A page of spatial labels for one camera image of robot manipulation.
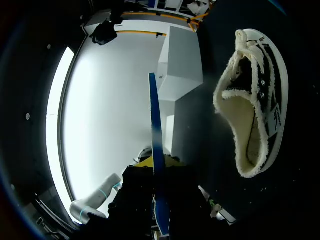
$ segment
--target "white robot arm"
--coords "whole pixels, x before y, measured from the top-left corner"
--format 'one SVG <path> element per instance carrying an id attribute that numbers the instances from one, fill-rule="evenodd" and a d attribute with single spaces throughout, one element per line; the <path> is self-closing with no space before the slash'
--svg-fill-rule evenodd
<path id="1" fill-rule="evenodd" d="M 88 213 L 95 214 L 102 218 L 107 218 L 102 212 L 97 209 L 107 200 L 110 196 L 112 189 L 118 191 L 120 187 L 121 178 L 117 174 L 112 174 L 107 177 L 104 182 L 98 187 L 90 196 L 75 200 L 71 203 L 70 213 L 82 224 L 89 222 Z"/>

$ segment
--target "dark table surface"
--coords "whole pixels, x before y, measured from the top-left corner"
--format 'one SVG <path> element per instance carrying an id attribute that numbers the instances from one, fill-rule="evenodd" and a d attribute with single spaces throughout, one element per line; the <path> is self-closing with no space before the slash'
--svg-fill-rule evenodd
<path id="1" fill-rule="evenodd" d="M 250 179 L 238 174 L 231 128 L 213 106 L 213 92 L 235 51 L 237 29 L 256 29 L 267 35 L 280 50 L 289 75 L 279 155 L 269 170 Z M 194 166 L 199 183 L 238 220 L 270 205 L 294 209 L 302 195 L 306 198 L 310 172 L 306 162 L 315 158 L 319 142 L 308 137 L 319 129 L 314 127 L 319 84 L 306 47 L 310 44 L 289 16 L 266 0 L 219 0 L 197 34 L 204 83 L 176 102 L 172 153 Z"/>

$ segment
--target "yellow object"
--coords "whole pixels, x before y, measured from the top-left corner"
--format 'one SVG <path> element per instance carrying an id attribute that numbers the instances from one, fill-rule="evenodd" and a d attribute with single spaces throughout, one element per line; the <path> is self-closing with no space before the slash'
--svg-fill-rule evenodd
<path id="1" fill-rule="evenodd" d="M 195 20 L 195 19 L 202 18 L 202 17 L 208 16 L 208 15 L 209 15 L 209 13 L 205 13 L 205 14 L 202 14 L 202 15 L 199 15 L 199 16 L 192 17 L 190 19 L 191 20 Z"/>
<path id="2" fill-rule="evenodd" d="M 190 23 L 188 25 L 192 29 L 192 31 L 195 33 L 196 31 L 194 30 L 194 27 Z"/>
<path id="3" fill-rule="evenodd" d="M 152 15 L 152 16 L 156 16 L 156 13 L 154 12 L 125 12 L 122 15 Z M 172 18 L 172 19 L 179 19 L 182 21 L 187 21 L 188 19 L 183 18 L 183 17 L 178 17 L 178 16 L 172 16 L 172 15 L 168 15 L 168 14 L 160 14 L 161 17 L 166 17 L 166 18 Z M 195 25 L 199 25 L 199 23 L 197 23 L 196 21 L 191 21 L 192 24 Z"/>
<path id="4" fill-rule="evenodd" d="M 118 34 L 153 34 L 157 35 L 157 32 L 153 31 L 116 31 Z"/>
<path id="5" fill-rule="evenodd" d="M 165 155 L 164 156 L 164 160 L 165 160 L 165 166 L 166 167 L 182 167 L 183 164 L 181 162 L 178 162 L 177 160 L 174 160 L 172 157 Z M 135 167 L 140 167 L 143 168 L 145 166 L 147 166 L 148 168 L 153 168 L 154 167 L 154 159 L 153 157 L 149 157 L 148 159 L 144 160 L 143 162 L 140 162 L 136 165 L 134 165 Z"/>

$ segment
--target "blue board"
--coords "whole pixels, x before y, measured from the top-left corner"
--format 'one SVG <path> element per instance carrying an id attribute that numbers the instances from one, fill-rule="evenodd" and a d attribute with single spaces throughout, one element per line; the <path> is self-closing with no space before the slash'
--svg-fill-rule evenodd
<path id="1" fill-rule="evenodd" d="M 156 76 L 149 73 L 151 131 L 152 131 L 152 155 L 153 171 L 157 182 L 155 189 L 155 218 L 162 235 L 169 234 L 169 207 L 164 192 L 164 176 L 166 162 L 163 150 L 160 106 Z"/>

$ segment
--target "white backdrop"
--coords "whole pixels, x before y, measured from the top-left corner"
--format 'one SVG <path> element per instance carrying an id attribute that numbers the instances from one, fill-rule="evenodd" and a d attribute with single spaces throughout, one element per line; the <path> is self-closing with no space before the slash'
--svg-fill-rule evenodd
<path id="1" fill-rule="evenodd" d="M 122 172 L 151 144 L 148 73 L 156 72 L 165 37 L 121 33 L 105 46 L 88 38 L 70 78 L 63 147 L 75 198 Z M 108 216 L 108 204 L 99 210 Z"/>

